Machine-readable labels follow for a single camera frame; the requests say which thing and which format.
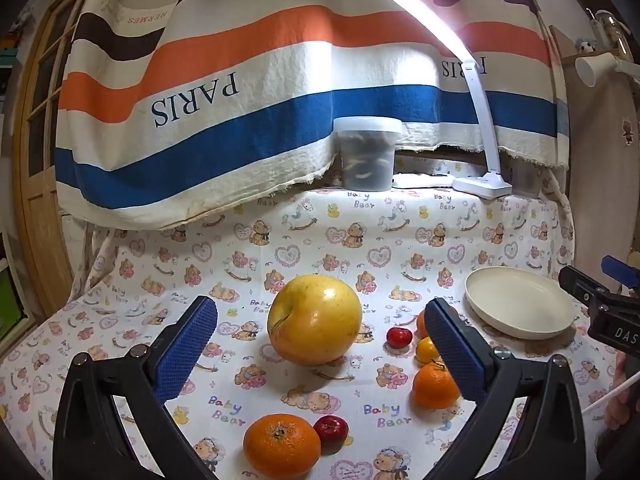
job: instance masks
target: white plate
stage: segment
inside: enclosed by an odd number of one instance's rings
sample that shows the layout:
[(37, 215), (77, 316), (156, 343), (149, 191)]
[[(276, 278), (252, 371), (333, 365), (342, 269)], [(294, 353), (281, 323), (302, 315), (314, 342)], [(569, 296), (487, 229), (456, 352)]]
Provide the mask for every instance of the white plate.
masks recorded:
[(482, 320), (519, 339), (548, 339), (574, 322), (569, 295), (556, 282), (526, 270), (475, 270), (466, 277), (465, 292)]

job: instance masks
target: blue gripper pad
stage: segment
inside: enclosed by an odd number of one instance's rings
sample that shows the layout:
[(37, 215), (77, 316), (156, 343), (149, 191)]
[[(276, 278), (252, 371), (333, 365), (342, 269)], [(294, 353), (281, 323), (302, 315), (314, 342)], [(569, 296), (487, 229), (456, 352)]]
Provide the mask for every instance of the blue gripper pad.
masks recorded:
[(617, 282), (622, 283), (626, 288), (638, 288), (640, 286), (638, 269), (628, 266), (613, 256), (605, 256), (600, 263), (600, 269), (607, 276), (611, 276)]
[(166, 327), (151, 345), (154, 395), (160, 403), (175, 399), (189, 378), (218, 322), (216, 303), (198, 296), (180, 319)]
[(442, 298), (427, 303), (424, 321), (462, 396), (481, 402), (495, 373), (491, 347), (475, 328), (466, 326)]

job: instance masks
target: orange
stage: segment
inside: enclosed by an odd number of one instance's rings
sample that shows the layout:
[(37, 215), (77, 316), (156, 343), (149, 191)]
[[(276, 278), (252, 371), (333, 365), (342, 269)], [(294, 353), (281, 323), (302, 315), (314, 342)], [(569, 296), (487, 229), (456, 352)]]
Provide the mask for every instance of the orange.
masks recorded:
[(460, 390), (441, 362), (424, 365), (414, 377), (411, 397), (427, 410), (444, 410), (455, 404)]
[(304, 418), (265, 415), (244, 434), (244, 455), (253, 468), (275, 480), (301, 476), (320, 458), (320, 437)]
[(418, 319), (415, 321), (418, 326), (418, 337), (420, 339), (424, 339), (425, 337), (429, 337), (429, 333), (427, 332), (426, 327), (424, 326), (424, 311), (418, 314)]
[(421, 363), (430, 363), (440, 357), (440, 353), (430, 337), (425, 337), (415, 348), (415, 358)]

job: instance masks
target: plastic container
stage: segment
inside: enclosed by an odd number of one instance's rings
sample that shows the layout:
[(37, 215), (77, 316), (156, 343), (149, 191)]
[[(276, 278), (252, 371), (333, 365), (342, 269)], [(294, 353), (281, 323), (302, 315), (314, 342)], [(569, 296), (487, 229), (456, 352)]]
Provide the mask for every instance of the plastic container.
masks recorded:
[(342, 186), (353, 191), (391, 189), (402, 121), (389, 117), (340, 117), (334, 119), (334, 132), (340, 140)]

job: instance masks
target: white wall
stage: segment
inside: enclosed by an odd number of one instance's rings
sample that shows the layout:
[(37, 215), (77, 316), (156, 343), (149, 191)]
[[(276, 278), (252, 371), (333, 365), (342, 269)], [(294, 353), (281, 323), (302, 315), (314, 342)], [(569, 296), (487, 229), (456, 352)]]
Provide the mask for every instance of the white wall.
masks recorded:
[(0, 139), (0, 216), (4, 228), (6, 230), (10, 251), (14, 260), (14, 279), (19, 281), (24, 297), (22, 301), (25, 306), (32, 312), (41, 311), (40, 303), (36, 297), (33, 283), (29, 277), (24, 253), (20, 246), (18, 238), (18, 227), (15, 222), (14, 207), (14, 165), (13, 165), (13, 148), (14, 148), (14, 108), (17, 98), (18, 88), (24, 73), (24, 64), (29, 56), (29, 50), (33, 44), (33, 39), (38, 26), (52, 0), (29, 0), (28, 5), (33, 7), (33, 17), (27, 24), (26, 30), (18, 48), (17, 61), (9, 79), (9, 85), (6, 90), (4, 101), (4, 123), (2, 126), (2, 135)]
[(594, 38), (587, 13), (577, 0), (536, 0), (540, 6), (542, 19), (547, 25), (558, 28), (572, 41), (578, 38)]

